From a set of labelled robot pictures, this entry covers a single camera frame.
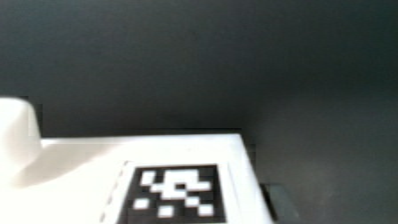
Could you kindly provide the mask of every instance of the dark gray wall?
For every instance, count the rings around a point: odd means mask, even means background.
[[[4,0],[0,94],[45,137],[240,129],[303,223],[397,223],[397,4]]]

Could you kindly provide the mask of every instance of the white cylinder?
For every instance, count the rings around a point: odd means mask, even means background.
[[[41,153],[34,107],[18,98],[0,98],[0,178],[13,177]]]

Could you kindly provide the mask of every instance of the dark background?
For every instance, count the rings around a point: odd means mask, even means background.
[[[303,223],[397,223],[397,17],[397,0],[4,0],[0,94],[45,137],[242,131]]]

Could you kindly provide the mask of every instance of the black square pattern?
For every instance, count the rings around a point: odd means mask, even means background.
[[[226,223],[217,165],[136,169],[118,224]]]

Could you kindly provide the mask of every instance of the white object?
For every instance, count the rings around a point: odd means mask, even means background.
[[[24,170],[41,153],[41,137],[33,105],[0,98],[0,179]]]
[[[2,180],[13,176],[13,184],[0,185],[0,223],[116,224],[136,168],[217,164],[228,224],[272,224],[239,134],[52,138],[40,144],[33,106],[15,99],[0,101],[8,108],[0,115],[0,168],[13,167],[2,174]],[[169,178],[182,180],[180,175],[171,172]],[[164,189],[155,173],[144,174],[141,185]],[[187,187],[212,188],[196,178]],[[214,207],[198,198],[182,198],[200,215],[212,216]],[[148,208],[146,198],[134,206]],[[159,216],[175,216],[173,206],[160,206]]]

